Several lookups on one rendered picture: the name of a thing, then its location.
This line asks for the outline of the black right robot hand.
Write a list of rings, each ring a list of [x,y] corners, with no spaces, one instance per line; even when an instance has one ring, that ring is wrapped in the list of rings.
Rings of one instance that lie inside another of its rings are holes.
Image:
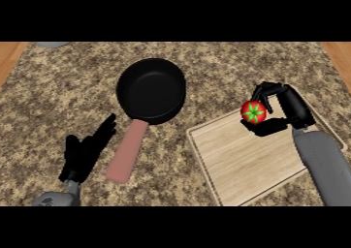
[[[285,116],[270,118],[257,125],[241,120],[241,125],[257,137],[266,137],[285,130],[286,125],[291,125],[294,129],[304,129],[316,123],[307,105],[288,84],[263,81],[255,86],[248,101],[260,101],[267,114],[272,114],[273,109],[267,100],[267,97],[272,95],[276,96]]]

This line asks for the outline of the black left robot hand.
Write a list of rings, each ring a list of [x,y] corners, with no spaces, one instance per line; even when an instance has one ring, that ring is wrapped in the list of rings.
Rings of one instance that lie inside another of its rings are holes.
[[[115,114],[112,113],[100,124],[94,134],[84,139],[75,135],[64,137],[64,166],[59,180],[72,180],[81,184],[94,168],[100,153],[115,134]]]

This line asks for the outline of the red tomato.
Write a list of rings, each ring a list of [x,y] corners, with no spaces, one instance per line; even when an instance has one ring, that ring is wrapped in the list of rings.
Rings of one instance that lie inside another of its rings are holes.
[[[260,124],[266,119],[266,108],[260,101],[247,101],[241,105],[241,119],[252,125]]]

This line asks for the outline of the pale wooden tray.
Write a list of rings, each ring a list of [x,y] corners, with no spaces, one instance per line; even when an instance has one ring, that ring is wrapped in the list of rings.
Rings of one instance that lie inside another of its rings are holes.
[[[251,204],[306,172],[291,130],[254,136],[236,109],[189,128],[186,135],[218,206]]]

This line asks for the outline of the grey round object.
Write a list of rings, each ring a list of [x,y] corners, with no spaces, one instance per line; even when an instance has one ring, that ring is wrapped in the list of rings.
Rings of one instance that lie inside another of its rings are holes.
[[[36,45],[39,47],[45,47],[45,48],[62,47],[62,46],[64,46],[67,44],[69,44],[69,42],[36,42]]]

